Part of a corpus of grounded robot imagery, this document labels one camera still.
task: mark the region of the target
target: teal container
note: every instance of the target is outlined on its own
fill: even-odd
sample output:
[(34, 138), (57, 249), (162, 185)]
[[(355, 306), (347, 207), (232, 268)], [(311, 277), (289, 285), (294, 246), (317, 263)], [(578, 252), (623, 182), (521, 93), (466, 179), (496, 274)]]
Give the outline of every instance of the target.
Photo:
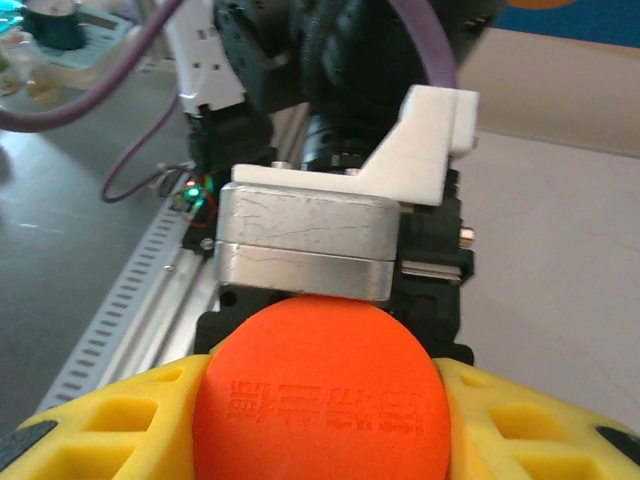
[(0, 0), (0, 35), (20, 25), (22, 3), (16, 0)]

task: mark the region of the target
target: white 3d-printed bracket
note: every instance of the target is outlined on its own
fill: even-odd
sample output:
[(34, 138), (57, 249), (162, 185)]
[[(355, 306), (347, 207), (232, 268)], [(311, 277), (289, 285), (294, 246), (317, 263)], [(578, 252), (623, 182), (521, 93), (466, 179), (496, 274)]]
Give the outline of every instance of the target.
[(477, 109), (476, 92), (414, 85), (398, 122), (357, 175), (236, 165), (233, 180), (438, 206), (449, 158), (474, 148)]

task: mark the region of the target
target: black cable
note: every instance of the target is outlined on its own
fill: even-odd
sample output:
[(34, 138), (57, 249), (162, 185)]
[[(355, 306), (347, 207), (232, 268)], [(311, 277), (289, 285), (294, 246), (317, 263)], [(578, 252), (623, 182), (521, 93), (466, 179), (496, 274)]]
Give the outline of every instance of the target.
[(316, 4), (302, 41), (300, 76), (302, 92), (311, 105), (323, 106), (324, 82), (322, 55), (336, 21), (350, 0), (323, 0)]

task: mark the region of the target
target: white plastic mount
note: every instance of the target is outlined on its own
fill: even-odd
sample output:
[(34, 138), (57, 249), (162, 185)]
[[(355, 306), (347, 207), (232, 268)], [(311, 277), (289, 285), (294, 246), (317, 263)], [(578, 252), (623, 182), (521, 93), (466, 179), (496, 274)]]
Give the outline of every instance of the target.
[(477, 109), (476, 92), (414, 85), (398, 122), (356, 176), (236, 165), (233, 180), (437, 206), (449, 158), (474, 148)]
[(212, 0), (189, 0), (165, 27), (178, 70), (182, 106), (192, 115), (198, 115), (203, 105), (220, 110), (244, 101), (244, 87), (229, 65), (212, 19)]

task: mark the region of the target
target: blue panel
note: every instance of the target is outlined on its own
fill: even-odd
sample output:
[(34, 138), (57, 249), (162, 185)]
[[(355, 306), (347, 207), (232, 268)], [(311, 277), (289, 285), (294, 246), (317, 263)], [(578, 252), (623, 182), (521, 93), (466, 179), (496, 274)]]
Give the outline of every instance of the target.
[(508, 8), (507, 30), (640, 48), (640, 0), (577, 0), (546, 10)]

